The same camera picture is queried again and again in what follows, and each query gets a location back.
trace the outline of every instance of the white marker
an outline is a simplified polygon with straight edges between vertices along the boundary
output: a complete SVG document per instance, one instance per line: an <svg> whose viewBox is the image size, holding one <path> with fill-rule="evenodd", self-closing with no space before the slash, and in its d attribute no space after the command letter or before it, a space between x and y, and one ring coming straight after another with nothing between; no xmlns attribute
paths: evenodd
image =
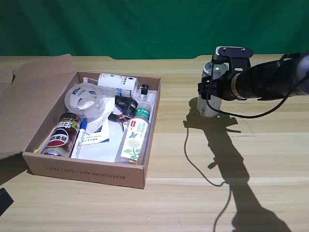
<svg viewBox="0 0 309 232"><path fill-rule="evenodd" d="M78 158L79 151L81 150L81 147L82 147L82 142L84 139L86 128L87 128L87 121L82 121L81 128L79 130L79 133L78 133L78 136L77 136L77 139L76 139L73 151L72 151L71 158L75 158L75 159Z"/></svg>

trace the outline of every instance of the black bottle cap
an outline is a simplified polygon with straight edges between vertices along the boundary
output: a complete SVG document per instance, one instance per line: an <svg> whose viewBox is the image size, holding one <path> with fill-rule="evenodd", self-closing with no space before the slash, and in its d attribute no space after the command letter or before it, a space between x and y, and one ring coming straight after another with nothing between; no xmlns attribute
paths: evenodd
<svg viewBox="0 0 309 232"><path fill-rule="evenodd" d="M142 84L140 94L147 95L148 94L149 85Z"/></svg>

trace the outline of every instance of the cardboard box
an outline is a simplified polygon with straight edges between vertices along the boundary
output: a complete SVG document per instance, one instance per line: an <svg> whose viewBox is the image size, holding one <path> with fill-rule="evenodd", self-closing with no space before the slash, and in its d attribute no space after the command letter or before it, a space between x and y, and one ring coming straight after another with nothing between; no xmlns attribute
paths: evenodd
<svg viewBox="0 0 309 232"><path fill-rule="evenodd" d="M22 65L13 83L12 69L2 69L0 159L22 152L36 175L143 189L159 104L160 77L129 75L158 91L146 154L138 165L33 153L67 111L66 92L84 77L98 79L102 72L77 72L69 54Z"/></svg>

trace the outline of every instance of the wood grain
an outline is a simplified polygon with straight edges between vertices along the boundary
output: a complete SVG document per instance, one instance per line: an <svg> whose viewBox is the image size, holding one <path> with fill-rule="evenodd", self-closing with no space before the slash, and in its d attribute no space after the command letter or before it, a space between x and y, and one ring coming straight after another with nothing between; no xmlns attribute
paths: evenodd
<svg viewBox="0 0 309 232"><path fill-rule="evenodd" d="M255 55L252 65L280 55ZM33 176L19 160L5 163L2 184L14 199L3 232L306 232L309 221L309 96L292 97L258 119L207 119L194 110L197 83L210 56L174 60L74 57L77 70L162 77L144 190ZM42 57L0 57L0 67ZM254 115L278 101L223 102ZM210 185L184 154L209 178ZM216 158L219 165L208 165Z"/></svg>

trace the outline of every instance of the product label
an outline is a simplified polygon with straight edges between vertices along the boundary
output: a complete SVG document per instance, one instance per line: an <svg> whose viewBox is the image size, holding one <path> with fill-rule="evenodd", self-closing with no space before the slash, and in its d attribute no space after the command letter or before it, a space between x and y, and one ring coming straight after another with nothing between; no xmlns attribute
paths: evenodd
<svg viewBox="0 0 309 232"><path fill-rule="evenodd" d="M120 157L132 160L139 158L147 127L148 123L143 119L134 118L130 120Z"/></svg>
<svg viewBox="0 0 309 232"><path fill-rule="evenodd" d="M220 106L221 106L221 99L220 98L217 98L217 97L211 95L211 99L208 102L213 108L215 108L217 110L220 109ZM203 115L203 116L207 116L207 117L213 117L213 116L217 115L218 113L209 108L205 99L201 99L200 114Z"/></svg>
<svg viewBox="0 0 309 232"><path fill-rule="evenodd" d="M136 110L135 115L142 115L149 120L150 112L146 109L139 108L139 109Z"/></svg>
<svg viewBox="0 0 309 232"><path fill-rule="evenodd" d="M116 95L130 98L137 91L137 78L101 73L98 86L115 88Z"/></svg>
<svg viewBox="0 0 309 232"><path fill-rule="evenodd" d="M57 129L52 134L47 147L63 146L69 141L69 135L64 129Z"/></svg>
<svg viewBox="0 0 309 232"><path fill-rule="evenodd" d="M66 118L65 121L58 122L58 124L56 125L56 128L69 129L69 128L73 127L74 129L76 129L78 131L79 126L80 125L78 124L78 122L75 121L73 118Z"/></svg>

